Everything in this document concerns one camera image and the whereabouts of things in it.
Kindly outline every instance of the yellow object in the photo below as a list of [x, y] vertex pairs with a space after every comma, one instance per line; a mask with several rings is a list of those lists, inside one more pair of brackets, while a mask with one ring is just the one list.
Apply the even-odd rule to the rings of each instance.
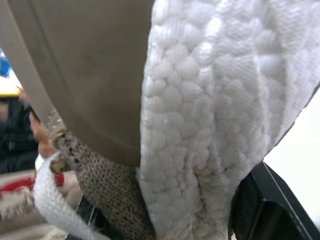
[[19, 97], [21, 89], [9, 79], [0, 78], [0, 98]]

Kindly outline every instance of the white quilted fabric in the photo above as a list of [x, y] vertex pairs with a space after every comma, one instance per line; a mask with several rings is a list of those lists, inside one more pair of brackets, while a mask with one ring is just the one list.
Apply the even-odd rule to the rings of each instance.
[[158, 240], [226, 240], [240, 181], [320, 82], [317, 0], [155, 0], [138, 179]]

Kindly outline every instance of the gray knit fabric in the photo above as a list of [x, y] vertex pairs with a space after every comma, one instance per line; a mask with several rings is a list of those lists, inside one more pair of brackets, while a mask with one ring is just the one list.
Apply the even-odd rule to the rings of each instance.
[[57, 135], [52, 145], [75, 171], [88, 201], [116, 230], [131, 240], [155, 239], [134, 168], [105, 159], [69, 130]]

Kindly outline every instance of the white fabric strap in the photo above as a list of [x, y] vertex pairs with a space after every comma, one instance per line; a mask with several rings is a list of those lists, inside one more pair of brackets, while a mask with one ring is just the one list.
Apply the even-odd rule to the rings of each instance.
[[44, 161], [34, 184], [34, 203], [39, 212], [58, 228], [83, 240], [110, 240], [88, 226], [67, 204], [59, 192], [50, 162], [57, 153]]

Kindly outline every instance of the blue object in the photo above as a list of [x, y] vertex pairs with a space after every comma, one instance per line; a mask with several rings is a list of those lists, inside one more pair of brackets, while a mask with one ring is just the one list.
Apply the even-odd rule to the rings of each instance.
[[4, 78], [9, 77], [11, 70], [10, 63], [5, 56], [0, 56], [0, 76]]

